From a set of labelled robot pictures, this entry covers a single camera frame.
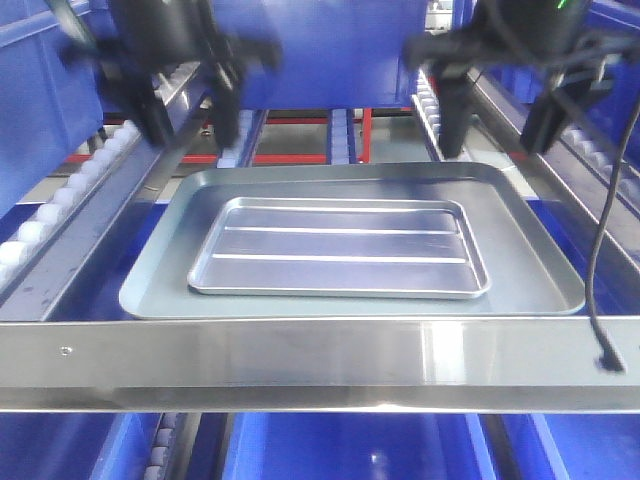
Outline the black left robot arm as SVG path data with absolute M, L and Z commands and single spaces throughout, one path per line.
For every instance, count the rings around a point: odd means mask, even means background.
M 217 25 L 207 1 L 111 1 L 116 34 L 96 37 L 67 1 L 48 7 L 71 44 L 62 57 L 89 58 L 100 91 L 153 146 L 164 146 L 174 129 L 152 77 L 171 65 L 197 62 L 205 70 L 213 105 L 209 117 L 218 146 L 231 147 L 239 136 L 241 97 L 252 64 L 280 66 L 282 50 L 273 38 L 231 35 Z

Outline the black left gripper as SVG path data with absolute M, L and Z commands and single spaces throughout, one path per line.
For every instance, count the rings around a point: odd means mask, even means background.
M 280 67 L 282 48 L 277 41 L 224 34 L 207 40 L 178 40 L 168 36 L 99 38 L 91 49 L 78 42 L 62 47 L 66 66 L 88 61 L 104 77 L 104 93 L 131 120 L 145 140 L 165 146 L 174 129 L 163 100 L 156 95 L 151 75 L 170 65 L 198 62 L 210 83 L 216 143 L 220 149 L 234 145 L 239 136 L 239 112 L 245 74 L 253 64 L 271 70 Z

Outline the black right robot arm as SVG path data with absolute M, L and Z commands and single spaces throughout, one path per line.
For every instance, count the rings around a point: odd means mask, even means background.
M 529 154 L 547 152 L 584 110 L 608 95 L 608 67 L 639 59 L 639 36 L 586 26 L 588 1 L 479 1 L 470 21 L 446 33 L 423 33 L 403 46 L 410 70 L 429 66 L 440 107 L 438 147 L 446 158 L 461 152 L 472 115 L 472 68 L 525 66 L 541 75 L 520 134 Z

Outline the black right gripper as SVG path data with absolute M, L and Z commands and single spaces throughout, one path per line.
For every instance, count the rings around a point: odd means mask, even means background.
M 522 38 L 492 28 L 464 27 L 409 38 L 403 60 L 410 70 L 429 67 L 440 110 L 438 145 L 447 159 L 460 154 L 469 128 L 471 69 L 512 65 L 541 74 L 546 88 L 531 107 L 520 144 L 528 154 L 542 154 L 576 122 L 592 100 L 592 90 L 610 88 L 609 66 L 635 60 L 635 36 L 585 29 L 572 38 L 550 33 Z

